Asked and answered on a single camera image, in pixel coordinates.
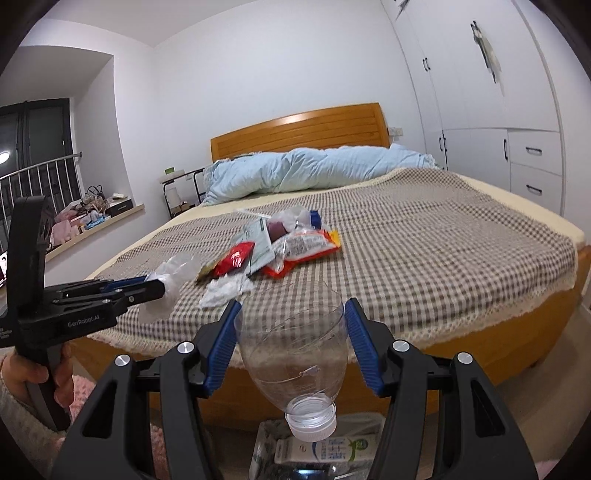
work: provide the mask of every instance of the checkered blanket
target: checkered blanket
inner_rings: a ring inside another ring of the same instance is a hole
[[[417,346],[465,335],[538,307],[549,295],[574,286],[577,249],[555,233],[436,169],[395,170],[372,186],[337,189],[258,209],[272,214],[303,205],[338,229],[341,252],[300,265],[282,280],[252,277],[261,325],[271,327],[310,302],[309,281],[322,281],[343,301],[357,297],[368,318]],[[121,255],[101,278],[149,273],[179,252],[218,257],[252,217],[228,213],[196,219],[158,233]],[[261,292],[284,286],[276,298]],[[143,325],[138,307],[119,325],[94,338],[159,355],[191,339],[223,308],[200,310],[205,286],[186,283],[167,321]],[[241,365],[235,354],[234,365]]]

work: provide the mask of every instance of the metal railing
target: metal railing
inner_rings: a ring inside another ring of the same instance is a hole
[[[8,246],[8,232],[15,199],[33,195],[47,196],[51,199],[57,214],[70,202],[81,198],[74,158],[82,158],[82,152],[54,158],[0,177],[2,251]]]

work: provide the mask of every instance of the drawer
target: drawer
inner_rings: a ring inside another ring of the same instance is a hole
[[[562,176],[511,164],[511,192],[560,214]]]
[[[556,132],[509,132],[511,163],[562,175],[560,134]]]

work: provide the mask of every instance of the silver screw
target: silver screw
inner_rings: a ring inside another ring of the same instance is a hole
[[[195,346],[191,342],[183,342],[178,345],[177,350],[179,353],[186,355],[187,353],[191,353],[193,350],[195,350]]]
[[[472,363],[472,360],[474,359],[472,358],[472,355],[470,355],[469,353],[462,352],[457,354],[457,361],[459,361],[461,364],[470,365]]]
[[[396,340],[392,344],[392,348],[397,352],[408,352],[410,350],[410,345],[404,340]]]
[[[115,359],[115,365],[117,365],[118,367],[124,367],[129,362],[131,362],[131,358],[129,358],[129,355],[119,355]]]

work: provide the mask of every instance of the clear plastic bottle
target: clear plastic bottle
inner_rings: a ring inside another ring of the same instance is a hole
[[[329,437],[348,359],[341,296],[319,281],[283,284],[252,294],[235,326],[251,378],[293,435]]]

